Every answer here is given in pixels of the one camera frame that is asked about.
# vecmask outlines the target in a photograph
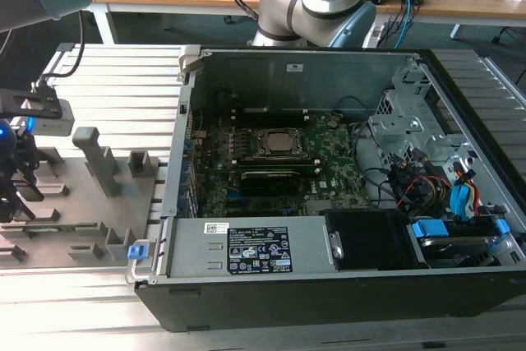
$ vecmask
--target floor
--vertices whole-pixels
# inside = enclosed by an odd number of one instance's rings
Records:
[[[85,13],[86,42],[101,43],[90,13]],[[222,16],[171,15],[171,30],[163,30],[160,15],[114,13],[119,41],[124,44],[205,44],[243,46],[256,32],[256,23],[235,16],[227,25]],[[400,48],[473,48],[481,56],[492,58],[514,81],[526,67],[526,29],[502,35],[499,44],[491,39],[499,27],[467,26],[461,39],[451,40],[452,25],[414,24]],[[387,48],[393,48],[397,37],[390,38]],[[46,21],[14,32],[7,51],[0,58],[2,88],[29,89],[61,42],[79,42],[78,18],[66,16],[60,21]],[[526,77],[520,82],[526,90]]]

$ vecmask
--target metal bracket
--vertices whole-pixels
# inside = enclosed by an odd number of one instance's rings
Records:
[[[33,92],[0,90],[0,116],[60,118],[62,108],[55,90],[41,83]]]

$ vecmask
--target desk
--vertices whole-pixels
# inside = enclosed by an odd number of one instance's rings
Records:
[[[252,8],[258,0],[245,0]],[[400,0],[385,0],[376,7],[377,17],[371,31],[371,44],[381,27],[399,11]],[[105,44],[118,41],[111,12],[157,12],[166,14],[243,15],[233,0],[95,0],[88,8],[95,14]],[[417,22],[460,25],[526,26],[526,2],[516,0],[425,0],[415,18]]]

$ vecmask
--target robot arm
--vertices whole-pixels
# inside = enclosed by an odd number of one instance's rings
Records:
[[[48,19],[78,12],[91,0],[0,0],[0,32],[31,25]],[[57,98],[45,77],[31,87],[31,92],[0,87],[0,223],[10,222],[16,212],[24,212],[30,219],[35,215],[27,201],[41,201],[44,196],[36,187],[34,171],[39,167],[33,129],[43,130],[52,125],[56,130],[69,133],[63,124],[71,125],[69,104]],[[2,118],[16,118],[11,124]],[[42,118],[54,118],[43,121]]]
[[[290,46],[306,39],[321,47],[361,47],[375,16],[365,0],[260,0],[252,45]]]

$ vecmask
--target blue tab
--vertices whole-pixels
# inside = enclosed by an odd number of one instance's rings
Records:
[[[149,246],[130,246],[128,248],[128,259],[148,259]]]
[[[417,224],[426,238],[446,238],[450,235],[441,219],[420,219]]]
[[[501,235],[504,235],[511,231],[510,226],[503,218],[500,218],[496,221],[496,227],[499,229],[499,232],[501,232]]]
[[[420,229],[420,225],[418,223],[416,223],[416,224],[413,224],[412,226],[413,226],[414,235],[417,238],[423,238],[424,237],[424,232]]]
[[[450,207],[453,214],[458,215],[463,222],[468,222],[466,206],[469,201],[469,187],[464,184],[454,185],[451,190]]]

